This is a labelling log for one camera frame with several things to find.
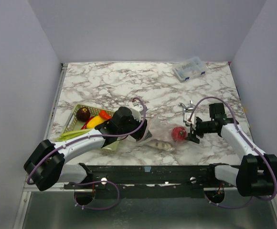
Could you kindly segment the red fake tomato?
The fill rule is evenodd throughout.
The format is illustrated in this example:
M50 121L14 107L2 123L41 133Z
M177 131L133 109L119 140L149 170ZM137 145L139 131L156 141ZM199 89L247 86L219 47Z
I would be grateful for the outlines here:
M181 142L187 137L187 130L185 127L177 126L171 131L171 137L175 142Z

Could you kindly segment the orange fake carrot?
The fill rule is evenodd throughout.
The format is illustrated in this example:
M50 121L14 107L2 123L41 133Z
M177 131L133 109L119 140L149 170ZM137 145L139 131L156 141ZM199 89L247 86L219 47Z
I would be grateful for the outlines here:
M99 116L104 120L109 120L112 118L112 116L109 115L105 110L101 110Z

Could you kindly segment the yellow fake lemon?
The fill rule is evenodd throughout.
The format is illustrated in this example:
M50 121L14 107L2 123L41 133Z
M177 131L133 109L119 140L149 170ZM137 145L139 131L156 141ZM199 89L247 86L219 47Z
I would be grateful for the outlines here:
M97 115L93 118L90 118L87 122L88 122L87 129L93 129L97 125L102 124L103 122L105 122L105 120L102 119L99 115Z

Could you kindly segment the clear zip top bag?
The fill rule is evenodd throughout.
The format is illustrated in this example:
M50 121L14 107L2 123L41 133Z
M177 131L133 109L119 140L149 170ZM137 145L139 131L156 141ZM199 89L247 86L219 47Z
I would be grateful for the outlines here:
M171 137L171 131L173 130L173 128L181 125L170 124L166 121L160 120L156 116L148 120L148 123L150 125L149 130L152 133L152 138L147 139L147 141L144 141L143 143L137 143L139 146L146 146L147 142L156 139L156 140L169 142L176 149L179 145L181 145L185 141L183 140L181 142L175 142Z

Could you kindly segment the red fake chili pepper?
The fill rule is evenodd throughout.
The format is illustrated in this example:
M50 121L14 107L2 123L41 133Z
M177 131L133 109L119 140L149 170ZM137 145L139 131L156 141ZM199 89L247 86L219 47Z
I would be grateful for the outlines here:
M88 122L86 122L86 123L82 126L81 130L87 129L87 124L88 124Z

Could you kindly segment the dark maroon fake fruit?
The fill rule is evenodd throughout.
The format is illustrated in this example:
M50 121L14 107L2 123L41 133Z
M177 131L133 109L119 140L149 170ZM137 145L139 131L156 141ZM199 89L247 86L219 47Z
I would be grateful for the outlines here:
M76 112L76 118L78 121L86 122L90 118L90 111L87 107L82 107L77 110Z

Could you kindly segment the green fake celery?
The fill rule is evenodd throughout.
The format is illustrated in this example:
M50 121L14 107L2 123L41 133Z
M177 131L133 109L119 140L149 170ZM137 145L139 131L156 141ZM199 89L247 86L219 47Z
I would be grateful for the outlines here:
M55 142L67 141L67 140L73 139L75 137L84 135L84 134L88 133L89 131L91 131L91 129L81 129L81 130L66 132L66 133L61 134L60 137L56 138Z

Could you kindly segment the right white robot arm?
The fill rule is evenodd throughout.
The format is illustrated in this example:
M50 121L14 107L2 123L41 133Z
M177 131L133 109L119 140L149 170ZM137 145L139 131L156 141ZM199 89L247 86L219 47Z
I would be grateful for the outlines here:
M183 121L189 132L186 140L199 143L205 134L218 134L241 159L238 168L227 164L214 165L205 175L211 187L222 181L237 188L243 197L261 197L277 194L277 157L265 153L241 129L234 117L228 118L223 103L209 105L209 121L194 115L194 107L183 110Z

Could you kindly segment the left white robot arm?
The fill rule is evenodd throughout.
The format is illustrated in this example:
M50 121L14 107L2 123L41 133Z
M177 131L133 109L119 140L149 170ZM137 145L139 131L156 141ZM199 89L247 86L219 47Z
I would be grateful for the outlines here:
M52 143L45 139L38 144L24 163L28 174L27 184L36 185L40 191L51 188L58 182L75 182L80 188L91 185L91 176L80 172L74 178L62 176L66 163L91 150L104 148L124 137L136 141L143 139L148 121L145 105L120 107L112 118L104 121L82 136Z

